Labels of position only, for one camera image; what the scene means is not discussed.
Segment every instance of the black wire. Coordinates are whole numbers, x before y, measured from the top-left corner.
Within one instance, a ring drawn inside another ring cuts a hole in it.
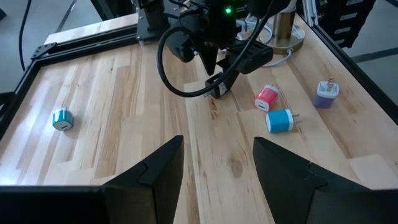
[[[186,9],[188,9],[188,6],[186,4],[184,4],[184,3],[182,3],[182,2],[178,2],[178,1],[175,1],[175,0],[169,0],[169,1],[171,3],[173,3],[173,4],[176,4],[178,6],[185,7]]]
[[[254,27],[253,32],[257,29],[257,27],[258,27],[259,24],[260,24],[260,20],[258,19],[257,22],[256,22],[256,26]],[[221,49],[226,49],[226,48],[229,48],[229,49],[230,49],[230,48],[234,48],[234,47],[240,47],[240,46],[243,46],[243,45],[247,44],[248,41],[249,41],[249,39],[241,40],[240,43],[238,43],[238,44],[223,45],[223,46],[220,46],[220,48],[221,48]]]
[[[185,12],[182,12],[182,13],[178,16],[178,18],[177,18],[178,23],[179,23],[181,26],[184,26],[184,25],[182,24],[182,22],[181,22],[181,19],[184,18],[185,16],[191,16],[191,15],[192,15],[192,14],[188,13],[188,10],[185,11]]]
[[[273,5],[275,0],[272,0],[271,3],[269,4],[269,7],[267,9],[267,13],[264,15],[263,18],[261,18],[261,21],[259,23],[259,26],[256,27],[256,29],[253,31],[252,35],[250,36],[246,46],[243,48],[242,52],[239,54],[239,56],[236,58],[235,62],[230,66],[230,68],[225,71],[216,81],[214,81],[212,84],[204,87],[201,90],[198,91],[193,91],[193,92],[183,92],[180,91],[176,88],[174,88],[174,86],[172,86],[169,82],[169,80],[167,79],[167,76],[165,74],[164,71],[164,66],[163,66],[163,49],[166,43],[166,40],[174,33],[176,32],[185,32],[186,34],[192,35],[192,33],[190,32],[190,30],[188,30],[186,27],[182,27],[182,26],[176,26],[173,27],[171,29],[168,29],[160,38],[159,40],[159,48],[157,49],[157,69],[160,75],[160,78],[162,79],[164,85],[174,94],[178,95],[178,96],[182,96],[182,97],[186,97],[186,98],[191,98],[191,97],[196,97],[196,96],[200,96],[203,95],[205,93],[208,93],[209,91],[213,90],[215,87],[217,87],[218,85],[222,84],[228,76],[230,76],[231,72],[235,71],[236,68],[238,67],[239,63],[242,61],[244,55],[246,54],[246,52],[248,51],[248,49],[250,48],[250,46],[254,43],[254,41],[256,40],[256,38],[258,37],[258,35],[260,34],[262,28],[265,26],[266,22],[268,21],[268,14],[269,14],[269,9],[271,8],[271,6]]]
[[[170,14],[170,13],[163,13],[163,15],[164,15],[165,17],[172,18],[172,19],[178,19],[178,18],[179,18],[178,16],[172,15],[172,14]]]
[[[247,32],[248,31],[248,23],[246,22],[246,20],[243,20],[243,21],[244,21],[244,31]]]
[[[22,52],[22,37],[24,36],[25,23],[26,23],[27,15],[29,13],[30,4],[32,4],[32,0],[27,0],[24,18],[22,19],[22,24],[21,24],[21,28],[19,29],[19,37],[18,37],[19,60],[21,61],[21,66],[22,66],[23,71],[25,71],[25,63],[24,63],[24,53]]]

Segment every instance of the blue usb charger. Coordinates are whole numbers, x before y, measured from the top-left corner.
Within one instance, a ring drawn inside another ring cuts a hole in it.
[[[73,114],[68,108],[54,111],[52,114],[52,126],[59,131],[66,131],[73,127]]]
[[[270,111],[266,115],[268,131],[270,133],[282,133],[291,131],[294,126],[294,118],[299,114],[292,114],[289,109]]]

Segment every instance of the wooden surface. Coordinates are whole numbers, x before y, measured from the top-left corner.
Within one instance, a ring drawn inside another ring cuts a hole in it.
[[[47,42],[136,21],[126,16]],[[354,171],[348,159],[373,154],[384,160],[388,175],[397,175],[397,126],[299,17],[296,24],[306,31],[302,49],[288,63],[239,76],[220,100],[169,92],[155,66],[156,43],[42,68],[0,142],[0,184],[102,184],[176,134],[184,135],[185,166],[175,223],[273,223],[252,158],[255,136],[356,182],[363,170]],[[184,64],[166,51],[164,63],[181,90],[201,88],[208,78],[198,57]],[[330,77],[341,93],[331,109],[316,110],[316,86]],[[268,133],[265,114],[253,105],[266,84],[281,87],[276,109],[300,114],[293,131]],[[75,126],[59,132],[51,114],[63,106],[74,113]]]
[[[398,189],[398,178],[380,155],[361,156],[349,163],[362,184],[371,189]]]

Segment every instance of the floor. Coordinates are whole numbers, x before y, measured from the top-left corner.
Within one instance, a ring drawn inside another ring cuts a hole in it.
[[[398,8],[391,1],[375,2],[353,47],[344,51],[398,105]]]
[[[74,2],[75,7],[61,26]],[[0,8],[7,14],[0,21],[0,92],[13,91],[23,75],[18,54],[18,35],[26,3],[27,0],[0,0]],[[32,1],[23,38],[25,65],[29,64],[33,51],[50,34],[100,21],[90,0]]]

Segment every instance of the purple usb charger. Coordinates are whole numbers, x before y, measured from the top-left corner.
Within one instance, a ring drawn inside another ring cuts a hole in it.
[[[337,97],[339,87],[333,78],[318,84],[317,93],[313,98],[313,105],[316,108],[330,108],[331,104]]]

